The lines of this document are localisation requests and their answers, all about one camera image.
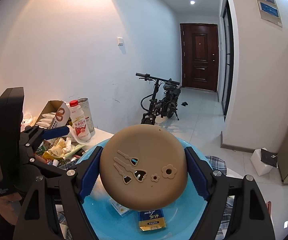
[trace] black bag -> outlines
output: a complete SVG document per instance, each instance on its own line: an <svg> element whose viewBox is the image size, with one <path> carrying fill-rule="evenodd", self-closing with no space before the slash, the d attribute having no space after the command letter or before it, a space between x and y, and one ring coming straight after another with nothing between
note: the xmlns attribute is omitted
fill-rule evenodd
<svg viewBox="0 0 288 240"><path fill-rule="evenodd" d="M277 156L267 150L261 149L261 162L277 168Z"/></svg>

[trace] bicycle handlebar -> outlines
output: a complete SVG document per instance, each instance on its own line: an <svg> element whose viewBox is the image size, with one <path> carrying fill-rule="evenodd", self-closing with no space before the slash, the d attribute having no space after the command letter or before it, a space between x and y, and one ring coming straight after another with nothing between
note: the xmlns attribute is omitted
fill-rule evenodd
<svg viewBox="0 0 288 240"><path fill-rule="evenodd" d="M166 80L166 79L162 79L162 78L156 78L156 77L152 77L150 74L141 74L141 73L136 73L136 76L138 76L138 77L142 77L142 78L146 78L146 79L155 79L156 81L170 82L171 84L173 84L173 85L177 85L177 86L180 85L179 82L172 81L172 79Z"/></svg>

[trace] brown silicone lid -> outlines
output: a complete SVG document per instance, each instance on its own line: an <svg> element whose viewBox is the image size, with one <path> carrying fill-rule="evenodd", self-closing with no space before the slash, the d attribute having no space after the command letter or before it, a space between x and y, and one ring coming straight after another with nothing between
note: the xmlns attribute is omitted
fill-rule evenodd
<svg viewBox="0 0 288 240"><path fill-rule="evenodd" d="M163 208L180 197L186 187L185 152L166 130L148 124L133 125L106 143L100 158L100 177L108 194L127 208Z"/></svg>

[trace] blue gripper pad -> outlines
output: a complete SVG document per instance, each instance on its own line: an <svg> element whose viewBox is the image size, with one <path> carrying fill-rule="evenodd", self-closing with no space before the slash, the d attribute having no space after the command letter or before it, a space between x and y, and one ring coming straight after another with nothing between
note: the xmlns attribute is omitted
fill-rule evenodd
<svg viewBox="0 0 288 240"><path fill-rule="evenodd" d="M197 193L203 197L205 201L209 201L212 194L212 192L210 192L212 191L212 168L208 165L207 162L199 159L191 147L186 147L184 150L186 155L188 174L192 179L194 187ZM199 167L197 162L199 162L200 165L203 165L203 162L206 163L206 165L203 165L202 167L204 173L202 172L202 169Z"/></svg>
<svg viewBox="0 0 288 240"><path fill-rule="evenodd" d="M44 140L50 140L57 137L62 137L65 135L68 135L69 128L67 126L62 126L58 128L48 129L45 130L42 134L42 139Z"/></svg>
<svg viewBox="0 0 288 240"><path fill-rule="evenodd" d="M100 157L103 147L97 146L92 155L78 164L76 184L79 188L77 192L80 199L83 201L88 196L100 174Z"/></svg>

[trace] glass door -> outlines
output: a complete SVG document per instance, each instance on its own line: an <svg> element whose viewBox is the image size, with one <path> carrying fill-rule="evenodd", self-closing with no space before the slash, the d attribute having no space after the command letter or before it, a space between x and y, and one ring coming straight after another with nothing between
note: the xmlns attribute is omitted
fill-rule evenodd
<svg viewBox="0 0 288 240"><path fill-rule="evenodd" d="M223 14L223 21L225 32L226 60L225 60L225 78L224 78L222 107L223 107L224 119L226 119L229 100L231 97L232 81L233 81L233 63L234 63L233 25L228 1L226 2Z"/></svg>

